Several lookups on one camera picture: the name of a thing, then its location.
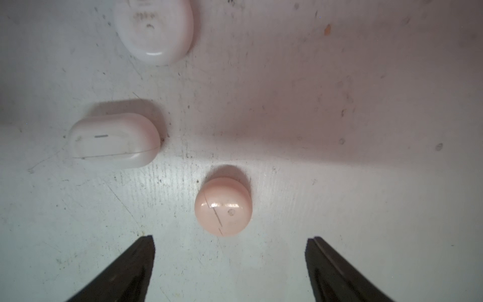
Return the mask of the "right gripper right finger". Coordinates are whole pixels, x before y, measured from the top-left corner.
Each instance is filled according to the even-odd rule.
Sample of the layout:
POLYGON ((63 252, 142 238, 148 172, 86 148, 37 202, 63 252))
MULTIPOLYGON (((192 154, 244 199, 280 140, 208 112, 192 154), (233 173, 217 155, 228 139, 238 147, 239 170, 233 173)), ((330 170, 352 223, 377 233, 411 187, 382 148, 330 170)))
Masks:
POLYGON ((308 239, 305 259, 317 302, 392 302, 321 237, 308 239))

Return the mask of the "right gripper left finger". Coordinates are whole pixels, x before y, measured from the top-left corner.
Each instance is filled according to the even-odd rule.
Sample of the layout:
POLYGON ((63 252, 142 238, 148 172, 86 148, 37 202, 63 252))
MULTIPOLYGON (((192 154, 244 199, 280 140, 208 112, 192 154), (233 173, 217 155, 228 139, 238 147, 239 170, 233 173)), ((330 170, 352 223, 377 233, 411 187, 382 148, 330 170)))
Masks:
POLYGON ((154 259, 153 236, 140 237, 68 302, 145 301, 154 259))

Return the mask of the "pink earphone case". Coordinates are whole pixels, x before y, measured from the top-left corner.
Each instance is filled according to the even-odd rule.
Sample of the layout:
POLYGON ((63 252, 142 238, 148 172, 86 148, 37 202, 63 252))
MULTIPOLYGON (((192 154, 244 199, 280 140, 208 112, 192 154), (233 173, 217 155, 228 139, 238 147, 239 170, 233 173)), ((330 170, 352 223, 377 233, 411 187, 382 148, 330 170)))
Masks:
POLYGON ((249 190, 241 182, 217 177, 204 184, 198 192, 194 212, 198 223, 207 232, 230 237, 248 226, 253 202, 249 190))

